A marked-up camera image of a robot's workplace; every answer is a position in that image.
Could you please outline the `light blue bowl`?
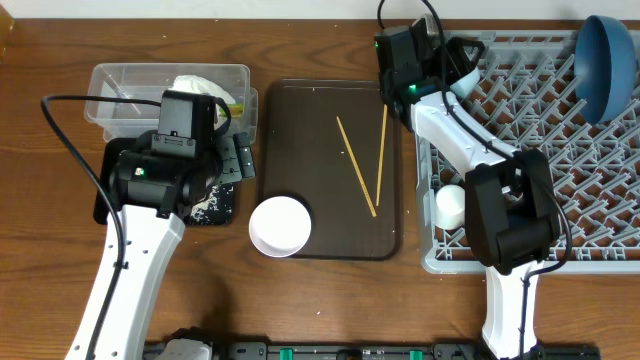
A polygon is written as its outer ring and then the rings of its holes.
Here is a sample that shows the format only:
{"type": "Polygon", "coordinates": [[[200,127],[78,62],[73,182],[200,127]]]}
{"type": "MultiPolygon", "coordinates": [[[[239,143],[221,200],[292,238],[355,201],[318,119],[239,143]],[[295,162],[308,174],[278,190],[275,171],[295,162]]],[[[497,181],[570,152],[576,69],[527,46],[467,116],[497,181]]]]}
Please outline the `light blue bowl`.
{"type": "Polygon", "coordinates": [[[467,75],[464,75],[459,80],[454,82],[450,86],[450,90],[458,97],[458,98],[466,98],[475,88],[475,86],[480,82],[480,71],[477,67],[475,67],[471,72],[467,75]]]}

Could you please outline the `rice food scraps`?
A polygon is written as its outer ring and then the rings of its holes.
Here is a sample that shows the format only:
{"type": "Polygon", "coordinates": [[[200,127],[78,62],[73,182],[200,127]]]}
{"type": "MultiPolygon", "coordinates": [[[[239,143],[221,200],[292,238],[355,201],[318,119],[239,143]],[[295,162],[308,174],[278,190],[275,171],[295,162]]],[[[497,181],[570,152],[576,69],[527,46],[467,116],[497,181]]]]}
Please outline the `rice food scraps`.
{"type": "Polygon", "coordinates": [[[232,221],[234,186],[213,186],[206,198],[193,206],[189,224],[193,226],[220,226],[232,221]]]}

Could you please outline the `white pink-rimmed bowl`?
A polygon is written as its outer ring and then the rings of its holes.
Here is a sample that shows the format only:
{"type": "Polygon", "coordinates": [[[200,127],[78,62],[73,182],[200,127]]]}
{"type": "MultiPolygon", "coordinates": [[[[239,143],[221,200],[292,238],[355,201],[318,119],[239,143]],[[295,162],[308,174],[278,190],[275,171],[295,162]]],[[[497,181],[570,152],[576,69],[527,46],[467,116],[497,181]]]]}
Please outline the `white pink-rimmed bowl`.
{"type": "Polygon", "coordinates": [[[312,230],[311,216],[298,200],[288,196],[271,197],[251,214],[249,237],[262,254],[284,258],[301,250],[312,230]]]}

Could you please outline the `white napkin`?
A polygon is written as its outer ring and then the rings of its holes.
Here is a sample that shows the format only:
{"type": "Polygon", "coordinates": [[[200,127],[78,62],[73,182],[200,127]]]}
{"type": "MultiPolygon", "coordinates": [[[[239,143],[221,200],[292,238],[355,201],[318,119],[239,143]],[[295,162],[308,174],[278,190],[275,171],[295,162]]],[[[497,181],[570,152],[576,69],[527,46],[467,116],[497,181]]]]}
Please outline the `white napkin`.
{"type": "Polygon", "coordinates": [[[216,83],[207,80],[203,77],[195,75],[180,75],[177,76],[170,87],[172,91],[179,91],[185,93],[194,94],[206,94],[216,98],[221,98],[232,112],[237,110],[236,100],[230,95],[229,92],[224,90],[216,83]]]}

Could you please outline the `wooden chopstick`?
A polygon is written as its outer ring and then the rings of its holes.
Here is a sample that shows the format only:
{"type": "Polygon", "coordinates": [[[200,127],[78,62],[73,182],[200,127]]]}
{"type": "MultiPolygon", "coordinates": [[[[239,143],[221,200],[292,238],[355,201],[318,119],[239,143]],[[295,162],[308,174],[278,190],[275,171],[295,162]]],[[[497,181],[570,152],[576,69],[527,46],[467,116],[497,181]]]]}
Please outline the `wooden chopstick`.
{"type": "Polygon", "coordinates": [[[383,166],[384,166],[384,152],[385,152],[385,141],[386,141],[387,116],[388,116],[388,107],[385,104],[383,106],[383,115],[382,115],[382,120],[381,120],[381,136],[380,136],[378,171],[377,171],[377,182],[376,182],[376,206],[379,206],[380,197],[381,197],[381,187],[382,187],[381,185],[382,185],[382,173],[383,173],[383,166]]]}
{"type": "Polygon", "coordinates": [[[364,181],[364,177],[363,177],[363,175],[361,173],[361,170],[360,170],[359,164],[357,162],[357,159],[355,157],[355,154],[353,152],[353,149],[351,147],[351,143],[350,143],[349,138],[347,136],[347,133],[345,131],[344,125],[343,125],[343,123],[342,123],[342,121],[341,121],[339,116],[336,116],[336,122],[337,122],[338,128],[340,130],[340,133],[341,133],[344,145],[346,147],[347,153],[348,153],[349,158],[351,160],[353,169],[355,171],[356,177],[357,177],[358,182],[359,182],[359,184],[361,186],[365,201],[366,201],[367,206],[368,206],[368,208],[370,210],[371,216],[373,218],[376,218],[377,217],[377,212],[376,212],[375,207],[373,205],[373,202],[371,200],[368,188],[367,188],[366,183],[364,181]]]}

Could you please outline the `dark blue plate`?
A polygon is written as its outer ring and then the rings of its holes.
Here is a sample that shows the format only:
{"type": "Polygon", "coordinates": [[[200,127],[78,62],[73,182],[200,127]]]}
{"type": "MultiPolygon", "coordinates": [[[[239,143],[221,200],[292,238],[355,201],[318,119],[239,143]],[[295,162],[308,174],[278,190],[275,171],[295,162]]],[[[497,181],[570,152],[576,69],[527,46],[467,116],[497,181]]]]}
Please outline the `dark blue plate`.
{"type": "Polygon", "coordinates": [[[592,125],[613,120],[631,100],[637,60],[631,32],[619,20],[591,15],[575,46],[576,96],[586,105],[584,120],[592,125]]]}

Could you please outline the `small white green cup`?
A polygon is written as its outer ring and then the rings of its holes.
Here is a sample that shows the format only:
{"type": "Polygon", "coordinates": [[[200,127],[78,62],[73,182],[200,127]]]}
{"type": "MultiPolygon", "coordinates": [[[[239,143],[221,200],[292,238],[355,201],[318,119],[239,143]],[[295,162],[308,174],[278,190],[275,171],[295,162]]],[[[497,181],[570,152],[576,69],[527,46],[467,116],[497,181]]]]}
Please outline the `small white green cup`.
{"type": "Polygon", "coordinates": [[[435,195],[435,225],[443,230],[455,230],[465,220],[465,190],[457,185],[446,185],[435,195]]]}

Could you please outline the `yellow snack wrapper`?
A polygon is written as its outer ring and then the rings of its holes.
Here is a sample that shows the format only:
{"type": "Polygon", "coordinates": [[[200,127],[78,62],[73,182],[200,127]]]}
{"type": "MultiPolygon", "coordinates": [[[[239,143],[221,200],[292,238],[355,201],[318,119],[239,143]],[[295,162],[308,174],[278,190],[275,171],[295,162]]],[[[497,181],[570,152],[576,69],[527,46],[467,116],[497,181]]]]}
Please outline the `yellow snack wrapper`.
{"type": "Polygon", "coordinates": [[[228,108],[232,118],[242,118],[244,116],[245,109],[243,104],[229,104],[228,108]]]}

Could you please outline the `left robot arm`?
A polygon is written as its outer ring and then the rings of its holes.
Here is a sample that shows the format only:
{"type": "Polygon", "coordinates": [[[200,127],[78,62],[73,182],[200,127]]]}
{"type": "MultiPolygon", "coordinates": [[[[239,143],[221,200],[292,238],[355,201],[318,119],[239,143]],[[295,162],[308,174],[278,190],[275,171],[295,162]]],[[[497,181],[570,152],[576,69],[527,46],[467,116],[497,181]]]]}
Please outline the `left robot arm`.
{"type": "Polygon", "coordinates": [[[139,359],[170,258],[192,208],[214,186],[255,175],[245,133],[229,126],[239,106],[167,90],[159,125],[121,151],[97,186],[111,217],[102,259],[70,359],[139,359]]]}

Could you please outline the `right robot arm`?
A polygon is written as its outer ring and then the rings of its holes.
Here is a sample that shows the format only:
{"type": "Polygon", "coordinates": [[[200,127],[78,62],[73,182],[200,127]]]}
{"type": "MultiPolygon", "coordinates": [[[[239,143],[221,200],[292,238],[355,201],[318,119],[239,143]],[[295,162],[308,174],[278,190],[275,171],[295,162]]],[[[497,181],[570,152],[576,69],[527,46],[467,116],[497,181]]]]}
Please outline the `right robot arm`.
{"type": "Polygon", "coordinates": [[[486,348],[495,359],[532,359],[534,287],[560,235],[548,160],[501,141],[460,105],[480,80],[467,51],[483,54],[483,42],[432,35],[428,25],[420,18],[375,34],[381,97],[464,179],[466,240],[487,275],[486,348]]]}

